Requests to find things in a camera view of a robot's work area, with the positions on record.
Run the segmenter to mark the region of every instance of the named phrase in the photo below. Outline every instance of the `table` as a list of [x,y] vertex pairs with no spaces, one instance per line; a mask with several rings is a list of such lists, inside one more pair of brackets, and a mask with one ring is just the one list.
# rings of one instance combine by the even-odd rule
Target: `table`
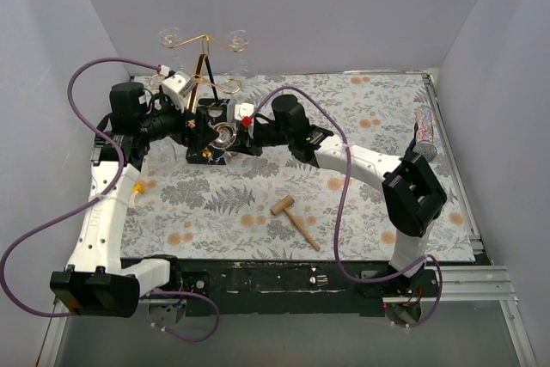
[[[135,80],[149,81],[147,77]],[[239,92],[235,98],[257,104],[285,84],[311,94],[353,144],[390,155],[403,155],[413,137],[414,110],[431,104],[420,73],[259,76],[254,89]],[[309,102],[300,101],[312,123],[333,129]],[[439,260],[471,261],[468,212],[461,204],[439,127],[434,133],[439,155],[431,166],[449,200],[432,231],[428,252]],[[343,175],[303,165],[285,147],[267,148],[262,157],[234,156],[228,166],[189,165],[185,153],[186,148],[170,139],[151,145],[142,169],[145,194],[139,205],[128,211],[125,221],[123,257],[333,259],[333,229]],[[273,217],[269,212],[288,194],[296,200],[292,212],[321,251],[314,251],[287,217]],[[352,180],[339,238],[342,259],[389,260],[394,241],[395,229],[383,196]]]

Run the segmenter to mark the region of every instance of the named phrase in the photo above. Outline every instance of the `purple cable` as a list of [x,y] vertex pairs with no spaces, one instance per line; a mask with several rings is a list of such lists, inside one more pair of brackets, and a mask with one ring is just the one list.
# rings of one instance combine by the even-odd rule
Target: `purple cable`
[[[92,60],[91,62],[88,62],[84,66],[81,66],[75,74],[72,76],[72,78],[69,80],[69,85],[67,86],[67,97],[69,98],[70,107],[72,108],[75,115],[96,135],[99,135],[106,141],[108,141],[116,150],[117,156],[119,157],[119,169],[117,170],[117,173],[115,174],[113,180],[107,185],[107,187],[101,192],[101,195],[107,195],[111,189],[115,186],[117,181],[119,180],[120,176],[122,175],[122,169],[124,168],[124,154],[122,153],[122,150],[120,147],[105,133],[97,129],[93,124],[91,124],[84,115],[78,110],[76,107],[75,101],[73,99],[73,85],[75,84],[75,80],[88,68],[96,65],[96,64],[102,64],[104,62],[123,62],[125,64],[135,64],[137,66],[143,66],[147,69],[152,69],[154,71],[158,71],[160,66],[154,66],[152,64],[144,64],[142,62],[138,62],[137,60],[133,59],[126,59],[126,58],[101,58]],[[2,286],[3,292],[5,292],[6,296],[11,300],[13,304],[15,304],[20,309],[27,311],[28,313],[32,315],[37,315],[38,317],[47,317],[47,318],[58,318],[58,317],[66,317],[67,315],[72,315],[72,313],[59,313],[59,314],[53,314],[53,313],[45,313],[43,311],[38,311],[36,309],[31,309],[26,304],[24,304],[19,298],[17,298],[14,293],[11,291],[11,289],[8,286],[8,283],[6,282],[6,261],[8,260],[9,255],[13,252],[15,247],[17,247],[19,244],[21,244],[23,241],[27,240],[29,237],[38,234],[42,230],[49,228],[56,223],[61,223],[67,218],[73,217],[76,214],[87,210],[90,206],[97,204],[101,199],[100,198],[93,198],[90,201],[88,201],[86,204],[83,204],[79,206],[78,208],[74,209],[73,211],[69,211],[66,214],[54,218],[52,221],[48,221],[47,223],[43,223],[42,225],[39,225],[35,229],[31,229],[26,234],[21,235],[19,238],[17,238],[15,241],[9,245],[9,247],[6,249],[6,251],[2,255],[2,259],[0,259],[0,286]]]
[[[334,261],[336,261],[336,265],[338,266],[338,268],[340,269],[340,271],[342,272],[342,274],[344,275],[345,278],[347,278],[348,280],[354,282],[354,283],[359,283],[359,284],[377,284],[377,283],[383,283],[383,282],[386,282],[386,281],[389,281],[391,279],[394,279],[394,278],[397,278],[399,277],[400,275],[403,275],[405,272],[413,269],[415,266],[417,266],[418,264],[422,263],[425,261],[426,259],[426,256],[427,257],[430,257],[430,259],[432,259],[434,261],[434,263],[436,264],[436,268],[437,268],[437,271],[439,273],[439,279],[440,279],[440,283],[442,283],[443,281],[443,278],[442,278],[442,274],[441,274],[441,269],[439,268],[439,264],[437,263],[437,260],[436,258],[433,256],[433,255],[430,255],[430,254],[427,254],[426,256],[421,256],[421,257],[418,257],[415,261],[413,261],[411,264],[409,264],[408,266],[406,266],[405,268],[399,270],[398,272],[395,272],[391,275],[387,275],[385,277],[380,277],[380,278],[367,278],[367,279],[361,279],[361,278],[357,278],[357,277],[353,277],[352,275],[348,274],[347,271],[345,270],[344,266],[342,265],[342,261],[340,260],[340,255],[339,255],[339,251],[338,251],[338,244],[339,244],[339,232],[340,232],[340,224],[342,222],[342,212],[344,211],[344,206],[345,206],[345,196],[347,195],[347,190],[348,190],[348,187],[350,185],[350,179],[351,179],[351,151],[350,151],[350,147],[348,145],[348,140],[347,140],[347,137],[344,133],[344,131],[342,130],[342,128],[339,127],[339,125],[336,123],[336,121],[328,114],[328,112],[323,109],[321,107],[321,105],[319,105],[319,103],[317,103],[311,96],[309,96],[308,94],[306,94],[305,92],[303,92],[302,90],[294,87],[294,86],[281,86],[280,88],[277,88],[275,90],[273,90],[272,92],[270,92],[261,102],[260,104],[256,107],[256,109],[254,110],[254,112],[252,113],[252,115],[250,115],[250,118],[253,119],[257,114],[258,112],[260,111],[260,109],[266,105],[266,103],[274,96],[276,95],[277,93],[283,91],[283,90],[286,90],[286,89],[289,89],[289,90],[293,90],[295,92],[297,92],[298,94],[302,95],[304,98],[306,98],[308,101],[310,101],[324,116],[325,118],[328,119],[328,121],[333,124],[333,126],[336,128],[336,130],[338,131],[338,134],[342,137],[342,142],[344,143],[345,145],[345,154],[346,154],[346,157],[345,157],[345,165],[346,165],[346,169],[345,169],[345,180],[344,180],[344,187],[342,188],[342,195],[340,197],[340,202],[339,202],[339,205],[338,205],[338,211],[336,212],[336,224],[334,225],[334,242],[333,242],[333,247],[334,247]],[[433,308],[431,309],[431,311],[428,313],[428,315],[421,321],[415,323],[415,324],[412,324],[411,326],[409,327],[416,327],[416,326],[419,326],[420,324],[424,323],[428,318],[431,317],[431,315],[435,312],[436,308],[437,308],[437,305],[439,304],[439,299],[441,297],[441,288],[442,286],[440,285],[439,288],[438,288],[438,293],[437,293],[437,299],[436,301],[434,302],[434,306]]]
[[210,332],[198,339],[194,339],[193,337],[188,337],[186,335],[183,335],[182,333],[175,331],[172,328],[164,327],[162,324],[159,324],[158,322],[155,322],[155,327],[159,327],[160,329],[164,328],[164,331],[171,333],[172,335],[175,335],[179,339],[183,339],[184,341],[189,341],[190,343],[200,343],[201,341],[205,341],[206,339],[209,339],[214,333],[217,331],[217,327],[220,324],[220,310],[217,307],[216,303],[214,303],[210,298],[201,296],[200,294],[195,294],[194,292],[186,292],[186,291],[152,291],[150,292],[150,296],[180,296],[180,297],[191,297],[191,298],[198,298],[200,300],[203,300],[210,304],[210,306],[214,309],[214,312],[216,313],[216,322],[214,323],[214,327]]

